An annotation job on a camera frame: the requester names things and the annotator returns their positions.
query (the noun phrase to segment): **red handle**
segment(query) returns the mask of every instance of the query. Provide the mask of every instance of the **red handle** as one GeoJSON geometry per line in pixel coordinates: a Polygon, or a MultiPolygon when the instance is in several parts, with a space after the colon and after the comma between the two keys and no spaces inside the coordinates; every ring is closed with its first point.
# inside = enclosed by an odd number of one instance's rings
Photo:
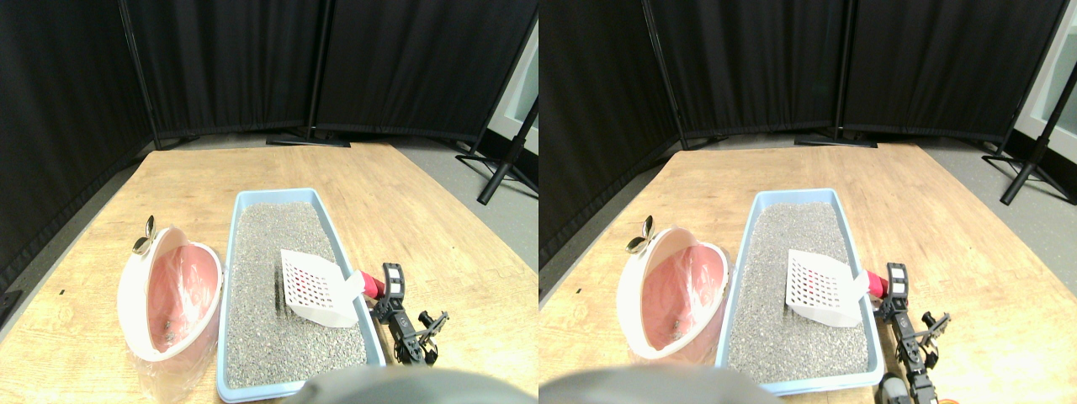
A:
{"type": "Polygon", "coordinates": [[[868,271],[868,293],[878,298],[886,297],[886,291],[890,290],[890,281],[882,279],[882,277],[868,271]]]}
{"type": "Polygon", "coordinates": [[[363,273],[363,280],[365,285],[363,287],[363,294],[370,296],[373,299],[379,299],[386,295],[386,283],[375,279],[370,274],[363,273]]]}

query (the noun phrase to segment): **wooden tabletop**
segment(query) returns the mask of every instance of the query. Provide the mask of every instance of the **wooden tabletop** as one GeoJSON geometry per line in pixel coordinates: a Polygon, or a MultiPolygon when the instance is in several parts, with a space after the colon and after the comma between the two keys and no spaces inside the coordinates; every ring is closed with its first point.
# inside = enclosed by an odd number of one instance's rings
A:
{"type": "MultiPolygon", "coordinates": [[[[923,311],[952,316],[928,373],[941,399],[1077,402],[1077,298],[912,144],[677,153],[542,308],[540,382],[629,363],[615,297],[625,245],[648,214],[657,229],[676,224],[736,254],[756,193],[812,187],[837,190],[863,268],[886,276],[887,262],[908,266],[918,331],[923,311]]],[[[904,372],[895,367],[891,331],[881,335],[887,370],[904,372]]],[[[870,388],[784,399],[872,402],[870,388]]]]}
{"type": "MultiPolygon", "coordinates": [[[[380,279],[381,263],[400,263],[419,328],[420,311],[449,312],[435,366],[537,393],[536,274],[403,154],[354,143],[151,153],[0,343],[0,402],[145,401],[116,317],[120,274],[145,219],[174,224],[224,262],[236,194],[308,186],[353,269],[380,279]]],[[[389,335],[381,326],[383,348],[389,335]]],[[[214,360],[187,401],[219,402],[215,376],[214,360]]]]}

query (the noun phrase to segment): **black curtain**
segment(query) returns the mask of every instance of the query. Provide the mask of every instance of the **black curtain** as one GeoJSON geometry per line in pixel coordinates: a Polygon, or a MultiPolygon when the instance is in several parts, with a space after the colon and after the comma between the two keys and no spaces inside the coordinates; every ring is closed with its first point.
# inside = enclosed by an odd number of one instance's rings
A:
{"type": "Polygon", "coordinates": [[[318,128],[474,141],[537,0],[338,0],[318,128]]]}
{"type": "Polygon", "coordinates": [[[305,125],[321,3],[129,0],[159,136],[305,125]]]}
{"type": "Polygon", "coordinates": [[[111,1],[0,1],[0,290],[150,125],[111,1]]]}
{"type": "Polygon", "coordinates": [[[1064,3],[858,1],[844,127],[1001,141],[1064,3]]]}
{"type": "Polygon", "coordinates": [[[843,3],[654,1],[685,137],[834,125],[843,3]]]}
{"type": "Polygon", "coordinates": [[[541,13],[543,266],[677,133],[639,1],[543,0],[541,13]]]}

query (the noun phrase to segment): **metal clip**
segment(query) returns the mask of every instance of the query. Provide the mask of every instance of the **metal clip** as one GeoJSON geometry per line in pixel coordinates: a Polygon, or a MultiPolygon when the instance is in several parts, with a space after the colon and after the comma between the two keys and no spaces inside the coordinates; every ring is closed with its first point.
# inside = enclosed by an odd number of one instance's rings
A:
{"type": "Polygon", "coordinates": [[[633,238],[632,241],[629,241],[628,247],[625,247],[625,251],[629,254],[634,254],[646,249],[647,245],[651,243],[651,240],[654,238],[654,218],[648,215],[647,220],[643,221],[643,236],[633,238]]]}
{"type": "Polygon", "coordinates": [[[150,215],[150,220],[145,221],[145,237],[139,237],[135,241],[135,247],[131,247],[131,252],[142,255],[146,251],[150,251],[150,246],[153,245],[153,238],[157,235],[157,228],[153,226],[153,215],[150,215]]]}

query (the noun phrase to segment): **blue litter box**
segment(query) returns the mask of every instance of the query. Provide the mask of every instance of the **blue litter box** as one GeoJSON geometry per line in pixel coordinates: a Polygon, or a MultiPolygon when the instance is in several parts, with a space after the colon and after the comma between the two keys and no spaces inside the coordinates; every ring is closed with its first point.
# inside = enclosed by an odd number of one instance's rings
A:
{"type": "MultiPolygon", "coordinates": [[[[230,291],[228,288],[228,280],[232,274],[232,249],[235,247],[236,225],[239,224],[239,215],[242,214],[244,208],[254,204],[288,204],[294,201],[310,203],[310,205],[314,207],[314,210],[318,212],[318,219],[322,222],[322,231],[324,231],[330,237],[330,243],[333,246],[333,255],[336,259],[336,263],[340,266],[340,270],[344,273],[345,279],[351,276],[352,271],[351,266],[348,264],[348,254],[345,254],[344,248],[340,246],[340,236],[337,235],[336,228],[333,227],[333,221],[331,221],[328,214],[325,213],[325,206],[322,205],[322,198],[318,196],[318,192],[309,187],[293,190],[243,191],[236,196],[236,207],[232,212],[232,231],[228,233],[228,256],[224,268],[224,293],[221,301],[221,326],[220,334],[216,339],[216,392],[221,395],[221,400],[224,400],[226,403],[241,403],[246,401],[276,399],[292,395],[295,394],[296,391],[299,391],[299,389],[303,388],[303,385],[306,384],[306,380],[296,380],[276,385],[247,387],[242,389],[229,388],[227,384],[228,294],[230,291]]],[[[384,366],[386,358],[381,353],[381,343],[375,332],[374,321],[370,320],[370,312],[366,309],[366,303],[363,296],[356,297],[353,304],[355,305],[355,312],[359,314],[359,326],[363,334],[363,340],[366,343],[366,364],[372,366],[384,366]]]]}
{"type": "MultiPolygon", "coordinates": [[[[856,255],[856,245],[853,242],[853,235],[849,231],[845,212],[841,209],[841,201],[838,200],[837,192],[831,189],[817,189],[766,191],[756,194],[755,201],[752,204],[752,211],[749,213],[747,225],[744,226],[744,237],[741,239],[740,252],[737,254],[737,267],[730,275],[729,301],[726,304],[726,311],[722,317],[722,335],[718,337],[718,353],[714,361],[715,366],[726,367],[729,364],[729,334],[732,331],[730,329],[732,328],[733,316],[737,314],[741,271],[744,269],[744,257],[747,256],[749,243],[752,241],[752,231],[755,228],[755,221],[759,219],[759,214],[763,213],[764,208],[774,204],[807,204],[815,201],[827,203],[834,207],[834,212],[838,217],[838,227],[841,228],[841,235],[845,238],[845,252],[849,255],[849,266],[853,270],[853,277],[855,278],[864,271],[861,269],[861,260],[856,255]]],[[[871,302],[868,295],[865,294],[859,303],[861,315],[864,321],[864,338],[868,342],[868,367],[866,372],[780,381],[760,385],[760,387],[775,395],[789,395],[878,385],[885,371],[882,348],[879,346],[879,330],[876,328],[871,302]]]]}

